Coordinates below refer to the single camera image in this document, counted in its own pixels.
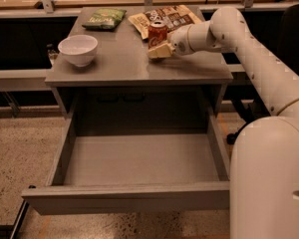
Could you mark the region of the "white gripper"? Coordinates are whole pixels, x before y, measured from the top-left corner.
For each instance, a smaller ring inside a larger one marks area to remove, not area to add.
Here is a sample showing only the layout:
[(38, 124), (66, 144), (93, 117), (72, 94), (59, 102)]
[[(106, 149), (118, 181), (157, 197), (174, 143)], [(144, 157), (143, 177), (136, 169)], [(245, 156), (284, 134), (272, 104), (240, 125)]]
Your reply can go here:
[(150, 59), (169, 58), (172, 52), (179, 55), (189, 55), (191, 53), (187, 32), (190, 26), (182, 26), (175, 31), (167, 34), (168, 43), (162, 43), (149, 49), (148, 55)]

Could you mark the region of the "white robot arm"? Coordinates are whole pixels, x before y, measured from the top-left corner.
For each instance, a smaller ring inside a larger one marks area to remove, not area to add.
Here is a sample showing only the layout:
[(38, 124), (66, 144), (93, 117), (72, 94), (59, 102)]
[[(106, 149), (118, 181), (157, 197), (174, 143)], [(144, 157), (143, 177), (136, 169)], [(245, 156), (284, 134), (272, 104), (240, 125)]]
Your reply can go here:
[(270, 115), (245, 127), (230, 163), (230, 239), (299, 239), (299, 76), (250, 32), (236, 8), (182, 26), (152, 59), (232, 52)]

